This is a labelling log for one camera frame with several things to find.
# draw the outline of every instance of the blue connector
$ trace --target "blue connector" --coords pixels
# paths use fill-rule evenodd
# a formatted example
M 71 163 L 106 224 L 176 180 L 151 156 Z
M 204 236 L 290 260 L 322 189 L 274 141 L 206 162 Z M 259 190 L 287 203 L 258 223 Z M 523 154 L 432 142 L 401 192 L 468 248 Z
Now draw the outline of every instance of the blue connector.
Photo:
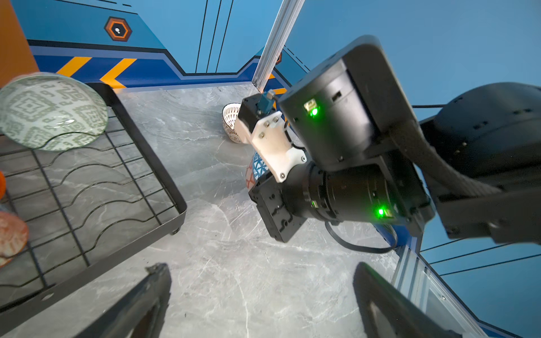
M 269 90 L 261 95 L 258 106 L 258 115 L 267 116 L 271 113 L 271 109 L 274 104 L 274 90 Z

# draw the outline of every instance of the white woven basket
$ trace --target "white woven basket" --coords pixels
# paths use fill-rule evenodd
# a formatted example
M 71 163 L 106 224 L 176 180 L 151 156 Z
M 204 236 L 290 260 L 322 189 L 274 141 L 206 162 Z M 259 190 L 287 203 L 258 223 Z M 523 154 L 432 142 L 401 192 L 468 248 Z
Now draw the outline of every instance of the white woven basket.
M 230 103 L 227 106 L 223 107 L 222 110 L 222 125 L 223 129 L 226 131 L 227 136 L 231 141 L 235 143 L 242 143 L 239 135 L 235 132 L 235 121 L 239 115 L 240 103 Z

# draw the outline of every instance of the marble surface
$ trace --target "marble surface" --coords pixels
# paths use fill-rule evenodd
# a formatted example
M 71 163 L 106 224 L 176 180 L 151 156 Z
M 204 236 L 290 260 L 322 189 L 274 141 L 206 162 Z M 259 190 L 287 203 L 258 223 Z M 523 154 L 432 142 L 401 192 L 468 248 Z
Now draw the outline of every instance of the marble surface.
M 288 243 L 270 238 L 245 186 L 254 150 L 231 142 L 221 109 L 256 92 L 251 84 L 120 93 L 123 104 L 188 203 L 186 221 L 5 337 L 70 337 L 145 276 L 169 265 L 173 284 L 161 337 L 363 337 L 352 288 L 368 262 L 390 280 L 395 252 L 355 253 L 310 220 Z M 337 232 L 387 246 L 367 223 Z

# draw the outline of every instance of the white 3d-printed bracket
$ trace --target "white 3d-printed bracket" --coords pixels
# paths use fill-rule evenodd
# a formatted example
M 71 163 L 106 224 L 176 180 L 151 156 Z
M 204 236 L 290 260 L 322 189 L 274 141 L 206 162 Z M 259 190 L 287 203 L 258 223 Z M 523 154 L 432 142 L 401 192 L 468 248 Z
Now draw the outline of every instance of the white 3d-printed bracket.
M 286 180 L 292 167 L 306 162 L 304 151 L 291 146 L 287 139 L 285 124 L 282 112 L 277 111 L 260 119 L 252 133 L 239 119 L 234 128 L 242 143 L 251 144 L 259 153 L 279 183 Z

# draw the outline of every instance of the black wire rack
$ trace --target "black wire rack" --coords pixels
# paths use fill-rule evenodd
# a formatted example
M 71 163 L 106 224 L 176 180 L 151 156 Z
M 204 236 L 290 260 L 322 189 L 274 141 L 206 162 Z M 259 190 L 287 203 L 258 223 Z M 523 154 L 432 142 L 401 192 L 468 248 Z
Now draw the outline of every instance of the black wire rack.
M 21 252 L 2 256 L 12 260 L 0 268 L 0 336 L 184 222 L 182 195 L 116 94 L 89 86 L 109 107 L 93 143 L 50 152 L 0 135 L 2 206 L 30 233 Z

